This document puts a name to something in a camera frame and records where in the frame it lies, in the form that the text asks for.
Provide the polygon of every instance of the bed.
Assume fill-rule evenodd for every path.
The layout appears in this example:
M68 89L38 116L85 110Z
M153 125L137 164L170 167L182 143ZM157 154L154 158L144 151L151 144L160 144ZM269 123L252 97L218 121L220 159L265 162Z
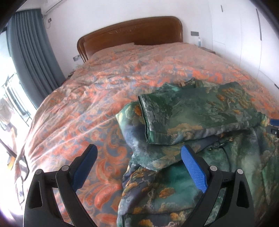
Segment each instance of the bed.
M115 115L138 95L151 93L165 82L181 84L191 78L217 84L237 81L252 96L258 111L279 119L279 102L262 84L227 60L182 41L182 24L173 16L122 22L79 39L77 48L84 65L41 104L14 166L23 209L38 168L58 170L93 143L98 159L77 194L98 226L115 226L122 177L132 155ZM23 155L30 169L25 180L19 168ZM272 185L269 198L262 198L257 222L276 188L277 184ZM64 220L70 222L58 191L55 196Z

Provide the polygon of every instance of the bedspread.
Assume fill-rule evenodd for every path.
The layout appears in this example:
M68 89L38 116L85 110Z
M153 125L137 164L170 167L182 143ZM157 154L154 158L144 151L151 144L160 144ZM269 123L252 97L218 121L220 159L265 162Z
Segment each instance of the bedspread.
M77 194L98 226L116 226L122 177L132 151L115 115L140 94L151 93L165 82L179 84L191 78L216 84L237 81L252 96L257 111L279 119L278 101L266 88L227 60L196 46L125 44L101 50L39 107L14 166L16 181L18 162L26 155L30 173L23 183L25 198L36 169L58 170L93 143L98 159ZM57 191L55 195L69 222Z

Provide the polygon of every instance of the bottle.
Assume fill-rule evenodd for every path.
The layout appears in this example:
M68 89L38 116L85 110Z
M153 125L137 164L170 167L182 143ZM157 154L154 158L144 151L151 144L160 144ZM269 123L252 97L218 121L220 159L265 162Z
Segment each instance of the bottle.
M198 43L199 47L201 47L201 38L199 37L199 43Z

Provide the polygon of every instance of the air conditioner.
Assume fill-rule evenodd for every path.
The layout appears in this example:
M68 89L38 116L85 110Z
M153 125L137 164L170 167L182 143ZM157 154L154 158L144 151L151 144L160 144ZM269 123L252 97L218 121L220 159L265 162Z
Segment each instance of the air conditioner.
M62 3L64 3L66 0L43 0L41 11L43 15L49 14L51 11L53 11L55 8L60 6Z

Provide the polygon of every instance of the white wardrobe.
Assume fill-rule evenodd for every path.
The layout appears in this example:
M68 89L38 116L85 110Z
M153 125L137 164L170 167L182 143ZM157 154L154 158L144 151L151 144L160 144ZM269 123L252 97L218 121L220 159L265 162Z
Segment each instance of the white wardrobe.
M213 50L261 81L279 99L279 39L249 0L208 0Z

